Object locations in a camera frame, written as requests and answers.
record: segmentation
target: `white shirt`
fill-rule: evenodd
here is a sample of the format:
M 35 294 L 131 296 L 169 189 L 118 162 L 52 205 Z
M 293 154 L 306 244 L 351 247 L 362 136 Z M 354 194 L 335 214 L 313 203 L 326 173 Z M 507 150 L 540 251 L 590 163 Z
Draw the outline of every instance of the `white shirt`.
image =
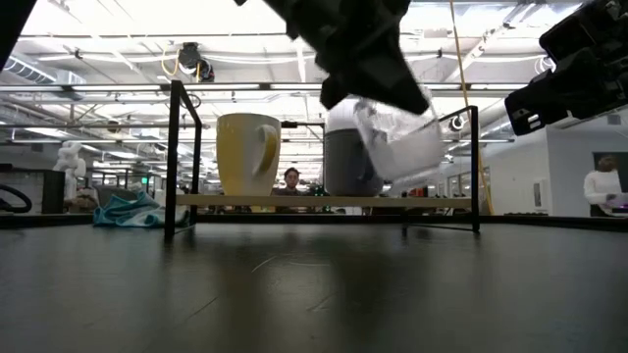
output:
M 621 184 L 617 171 L 593 171 L 585 177 L 585 197 L 592 205 L 598 205 L 608 215 L 612 215 L 612 205 L 606 201 L 606 195 L 621 196 Z

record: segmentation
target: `mug handle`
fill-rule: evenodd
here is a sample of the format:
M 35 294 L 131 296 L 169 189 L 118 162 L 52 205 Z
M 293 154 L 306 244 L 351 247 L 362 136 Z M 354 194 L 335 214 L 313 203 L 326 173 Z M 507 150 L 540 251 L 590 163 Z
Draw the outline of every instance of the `mug handle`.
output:
M 256 131 L 264 136 L 264 154 L 262 155 L 262 160 L 253 170 L 254 176 L 266 173 L 271 168 L 277 156 L 277 146 L 279 145 L 277 129 L 274 126 L 262 125 Z

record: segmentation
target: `yellow cable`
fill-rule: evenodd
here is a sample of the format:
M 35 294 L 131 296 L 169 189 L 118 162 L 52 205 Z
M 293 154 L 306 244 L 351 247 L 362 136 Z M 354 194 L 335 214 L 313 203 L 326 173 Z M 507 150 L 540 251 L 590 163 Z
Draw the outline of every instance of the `yellow cable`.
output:
M 462 68 L 462 54 L 460 53 L 460 40 L 458 39 L 458 29 L 456 28 L 456 25 L 455 25 L 455 12 L 453 11 L 453 0 L 449 0 L 449 9 L 451 10 L 451 22 L 453 24 L 453 36 L 455 38 L 455 51 L 456 51 L 456 54 L 458 55 L 458 69 L 460 70 L 460 83 L 462 84 L 462 95 L 464 96 L 464 105 L 468 107 L 469 96 L 467 94 L 466 82 L 464 80 L 464 68 Z M 474 124 L 473 122 L 471 122 L 471 112 L 467 112 L 467 118 L 468 118 L 469 123 Z M 482 163 L 482 153 L 479 153 L 479 152 L 480 151 L 478 151 L 478 167 L 479 167 L 478 173 L 480 174 L 482 185 L 484 185 L 484 192 L 487 193 L 487 203 L 489 204 L 489 213 L 492 216 L 494 214 L 493 200 L 491 199 L 491 191 L 489 190 L 487 186 L 486 178 L 484 177 L 484 165 Z
M 166 73 L 166 75 L 168 76 L 174 76 L 177 74 L 177 71 L 179 70 L 179 51 L 181 49 L 177 49 L 177 61 L 175 62 L 175 70 L 173 72 L 169 72 L 168 69 L 166 69 L 166 63 L 164 63 L 164 57 L 166 56 L 166 49 L 168 49 L 168 47 L 164 47 L 164 52 L 161 56 L 161 69 L 164 71 L 164 73 Z

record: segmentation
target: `dark table surface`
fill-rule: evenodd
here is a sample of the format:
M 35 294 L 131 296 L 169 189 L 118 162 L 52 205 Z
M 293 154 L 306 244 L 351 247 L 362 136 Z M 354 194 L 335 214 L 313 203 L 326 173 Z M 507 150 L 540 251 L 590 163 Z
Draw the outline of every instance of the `dark table surface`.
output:
M 0 231 L 0 351 L 628 352 L 628 236 L 485 226 Z

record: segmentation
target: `teal cloth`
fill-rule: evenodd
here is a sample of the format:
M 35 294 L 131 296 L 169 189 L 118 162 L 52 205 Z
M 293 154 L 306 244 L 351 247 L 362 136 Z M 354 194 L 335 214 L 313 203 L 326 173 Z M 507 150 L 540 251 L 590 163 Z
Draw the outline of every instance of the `teal cloth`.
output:
M 187 211 L 177 212 L 175 222 L 187 219 Z M 162 227 L 166 209 L 159 206 L 146 192 L 137 193 L 137 200 L 128 201 L 111 196 L 105 207 L 94 210 L 94 225 L 102 227 Z

